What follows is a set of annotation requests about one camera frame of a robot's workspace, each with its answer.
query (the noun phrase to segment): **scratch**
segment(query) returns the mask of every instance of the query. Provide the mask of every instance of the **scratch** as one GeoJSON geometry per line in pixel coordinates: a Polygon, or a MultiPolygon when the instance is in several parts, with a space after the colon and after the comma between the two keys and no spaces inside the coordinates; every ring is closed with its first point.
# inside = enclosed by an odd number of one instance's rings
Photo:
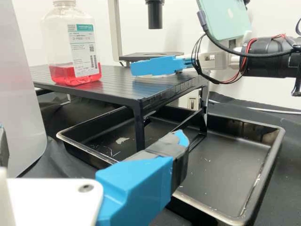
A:
{"type": "Polygon", "coordinates": [[[113,150],[110,147],[108,147],[108,146],[103,146],[103,147],[108,148],[110,150],[110,152],[111,152],[111,157],[113,157],[113,153],[112,153],[113,150]]]}
{"type": "MultiPolygon", "coordinates": [[[[116,154],[114,154],[112,157],[115,157],[116,155],[118,155],[120,152],[117,152],[116,154]]],[[[111,155],[112,155],[112,151],[111,151],[111,155]]]]}

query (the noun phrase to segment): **plastic bottle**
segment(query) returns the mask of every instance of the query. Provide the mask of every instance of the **plastic bottle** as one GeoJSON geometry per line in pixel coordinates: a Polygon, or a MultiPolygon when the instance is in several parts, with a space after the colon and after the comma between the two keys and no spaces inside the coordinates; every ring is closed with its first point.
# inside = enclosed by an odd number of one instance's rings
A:
{"type": "Polygon", "coordinates": [[[75,8],[76,0],[53,0],[42,19],[42,34],[51,79],[76,86],[101,78],[94,19],[75,8]]]}

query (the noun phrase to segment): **cable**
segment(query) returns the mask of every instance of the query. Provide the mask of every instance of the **cable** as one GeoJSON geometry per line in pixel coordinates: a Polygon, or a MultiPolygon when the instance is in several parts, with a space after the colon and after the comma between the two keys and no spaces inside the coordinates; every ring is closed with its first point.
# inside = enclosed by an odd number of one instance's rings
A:
{"type": "MultiPolygon", "coordinates": [[[[221,102],[209,99],[208,100],[212,104],[221,104],[221,102]]],[[[269,112],[269,113],[279,113],[279,114],[295,114],[295,115],[301,115],[301,112],[290,112],[290,111],[280,111],[280,110],[273,110],[273,109],[266,109],[266,108],[257,108],[257,107],[246,107],[248,109],[261,111],[261,112],[269,112]]]]}
{"type": "Polygon", "coordinates": [[[301,32],[300,32],[300,29],[299,29],[299,25],[300,25],[300,22],[301,22],[301,18],[300,20],[298,21],[297,25],[296,25],[296,33],[301,36],[301,32]]]}
{"type": "Polygon", "coordinates": [[[216,40],[208,30],[205,31],[206,35],[208,36],[208,38],[210,39],[211,42],[213,42],[214,45],[216,45],[218,48],[228,52],[228,53],[232,53],[234,55],[240,56],[240,57],[250,57],[250,58],[271,58],[271,57],[281,57],[284,55],[289,55],[293,52],[296,52],[296,49],[290,49],[290,50],[286,50],[283,52],[279,52],[279,53],[268,53],[268,54],[251,54],[251,53],[240,53],[234,50],[231,50],[228,47],[225,47],[224,45],[222,45],[218,40],[216,40]]]}
{"type": "MultiPolygon", "coordinates": [[[[243,59],[243,62],[241,64],[241,67],[239,69],[239,71],[230,79],[226,80],[226,81],[219,81],[219,80],[216,80],[210,76],[207,76],[205,74],[203,74],[202,72],[202,67],[201,67],[201,64],[200,64],[200,61],[199,61],[199,52],[200,52],[200,48],[201,48],[201,43],[202,43],[202,40],[203,38],[205,37],[206,34],[203,34],[198,40],[197,42],[195,43],[194,47],[193,47],[193,50],[191,52],[191,64],[193,65],[193,67],[195,68],[195,70],[197,71],[197,73],[199,75],[201,75],[203,78],[209,80],[210,82],[214,83],[214,84],[233,84],[235,82],[237,82],[238,80],[240,80],[243,76],[243,73],[246,71],[244,70],[242,72],[242,70],[244,69],[244,67],[246,66],[246,62],[247,62],[247,58],[244,57],[243,59]]],[[[246,48],[246,53],[249,52],[250,50],[250,47],[251,45],[257,41],[257,39],[251,39],[247,45],[247,48],[246,48]]]]}

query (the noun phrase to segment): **white panel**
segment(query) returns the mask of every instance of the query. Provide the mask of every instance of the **white panel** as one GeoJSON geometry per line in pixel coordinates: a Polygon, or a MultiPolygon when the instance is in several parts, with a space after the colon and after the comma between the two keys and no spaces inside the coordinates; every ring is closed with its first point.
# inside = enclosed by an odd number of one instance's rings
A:
{"type": "Polygon", "coordinates": [[[47,138],[11,0],[0,1],[0,123],[7,133],[8,175],[45,151],[47,138]]]}
{"type": "Polygon", "coordinates": [[[8,189],[17,226],[94,226],[103,200],[90,179],[8,179],[8,189]]]}

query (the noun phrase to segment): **barcode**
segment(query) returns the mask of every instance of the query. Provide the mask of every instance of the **barcode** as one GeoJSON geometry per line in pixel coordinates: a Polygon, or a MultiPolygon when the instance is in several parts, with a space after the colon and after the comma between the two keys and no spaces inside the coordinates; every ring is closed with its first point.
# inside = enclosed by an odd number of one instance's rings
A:
{"type": "Polygon", "coordinates": [[[90,52],[94,52],[94,46],[90,46],[90,52]]]}
{"type": "Polygon", "coordinates": [[[98,65],[97,65],[97,59],[96,59],[96,55],[94,55],[94,65],[95,65],[95,69],[97,69],[98,67],[98,65]]]}
{"type": "Polygon", "coordinates": [[[90,60],[91,60],[91,67],[94,68],[93,55],[90,56],[90,60]]]}

